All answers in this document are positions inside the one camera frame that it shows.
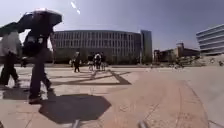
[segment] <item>shoe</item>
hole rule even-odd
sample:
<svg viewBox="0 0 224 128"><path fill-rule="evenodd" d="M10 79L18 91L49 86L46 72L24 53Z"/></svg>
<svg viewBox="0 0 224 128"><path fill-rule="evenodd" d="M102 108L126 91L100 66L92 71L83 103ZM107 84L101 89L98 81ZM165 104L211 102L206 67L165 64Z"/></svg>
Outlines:
<svg viewBox="0 0 224 128"><path fill-rule="evenodd" d="M15 81L15 86L13 88L20 88L20 80Z"/></svg>
<svg viewBox="0 0 224 128"><path fill-rule="evenodd" d="M54 89L53 88L47 88L47 92L53 92Z"/></svg>
<svg viewBox="0 0 224 128"><path fill-rule="evenodd" d="M29 99L29 104L30 105L40 104L42 100L43 99L41 98L41 96L38 96L37 98Z"/></svg>

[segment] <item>white shirt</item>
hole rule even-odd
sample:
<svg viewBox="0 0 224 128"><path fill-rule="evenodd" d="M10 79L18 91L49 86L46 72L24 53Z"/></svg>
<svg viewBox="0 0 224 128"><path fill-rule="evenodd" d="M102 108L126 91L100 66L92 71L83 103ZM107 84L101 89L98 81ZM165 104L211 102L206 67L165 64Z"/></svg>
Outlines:
<svg viewBox="0 0 224 128"><path fill-rule="evenodd" d="M4 55L8 54L9 52L17 54L17 46L21 43L19 39L19 33L15 31L11 32L9 35L3 36L1 43L2 52Z"/></svg>

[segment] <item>tiled pavement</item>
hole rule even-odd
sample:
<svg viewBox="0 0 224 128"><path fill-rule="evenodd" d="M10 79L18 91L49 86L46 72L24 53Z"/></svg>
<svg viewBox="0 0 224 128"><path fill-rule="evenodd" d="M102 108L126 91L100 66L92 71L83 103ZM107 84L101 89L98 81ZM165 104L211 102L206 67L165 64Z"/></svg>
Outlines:
<svg viewBox="0 0 224 128"><path fill-rule="evenodd" d="M198 97L183 81L145 69L49 68L55 93L29 105L22 90L1 91L0 120L5 128L208 128ZM23 87L31 69L18 68Z"/></svg>

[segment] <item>tall building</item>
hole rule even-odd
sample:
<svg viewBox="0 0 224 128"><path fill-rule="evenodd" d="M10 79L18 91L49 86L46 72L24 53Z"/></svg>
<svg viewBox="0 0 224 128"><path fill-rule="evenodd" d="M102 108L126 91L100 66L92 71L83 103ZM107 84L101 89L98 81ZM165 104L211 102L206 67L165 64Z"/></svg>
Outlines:
<svg viewBox="0 0 224 128"><path fill-rule="evenodd" d="M80 52L83 61L89 54L103 53L110 63L137 63L140 51L152 58L151 32L112 30L56 31L51 37L55 61L68 61Z"/></svg>
<svg viewBox="0 0 224 128"><path fill-rule="evenodd" d="M224 53L224 24L196 34L202 55Z"/></svg>
<svg viewBox="0 0 224 128"><path fill-rule="evenodd" d="M152 33L151 31L141 31L141 52L143 62L152 61Z"/></svg>

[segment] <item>pedestrian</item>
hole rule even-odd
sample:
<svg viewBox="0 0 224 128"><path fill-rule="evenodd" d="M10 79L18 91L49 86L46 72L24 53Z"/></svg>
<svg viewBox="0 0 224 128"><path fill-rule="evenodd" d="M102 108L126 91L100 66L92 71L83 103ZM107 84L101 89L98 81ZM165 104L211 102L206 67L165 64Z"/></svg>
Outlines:
<svg viewBox="0 0 224 128"><path fill-rule="evenodd" d="M90 71L93 71L93 65L94 65L93 58L94 58L93 55L88 56L88 65L89 65L89 70Z"/></svg>
<svg viewBox="0 0 224 128"><path fill-rule="evenodd" d="M45 73L45 56L48 51L47 40L53 33L53 28L50 27L49 22L47 21L49 17L46 17L45 15L42 16L43 16L42 21L39 23L40 26L37 25L34 28L32 28L26 38L27 41L32 40L33 38L33 41L36 42L34 67L32 69L32 76L29 90L30 104L37 104L42 100L40 95L41 81L45 84L47 91L53 91L53 89L51 88L51 82L47 78L47 74Z"/></svg>
<svg viewBox="0 0 224 128"><path fill-rule="evenodd" d="M26 65L27 65L27 63L28 63L27 62L27 58L26 57L23 57L22 60L21 60L21 67L24 67L25 68Z"/></svg>
<svg viewBox="0 0 224 128"><path fill-rule="evenodd" d="M100 70L100 65L101 65L101 56L100 56L100 54L96 54L94 58L95 58L96 69Z"/></svg>
<svg viewBox="0 0 224 128"><path fill-rule="evenodd" d="M14 64L17 56L17 46L21 43L19 39L18 28L15 26L13 31L8 32L2 38L2 52L4 56L4 67L0 76L0 86L3 89L8 89L10 75L14 80L14 88L20 87L20 81Z"/></svg>
<svg viewBox="0 0 224 128"><path fill-rule="evenodd" d="M76 72L77 70L78 70L78 72L80 72L80 70L79 70L79 66L80 66L80 54L79 53L77 53L77 56L75 58L74 66L75 66L74 72Z"/></svg>
<svg viewBox="0 0 224 128"><path fill-rule="evenodd" d="M101 55L101 68L103 71L105 71L106 67L106 56L104 54Z"/></svg>

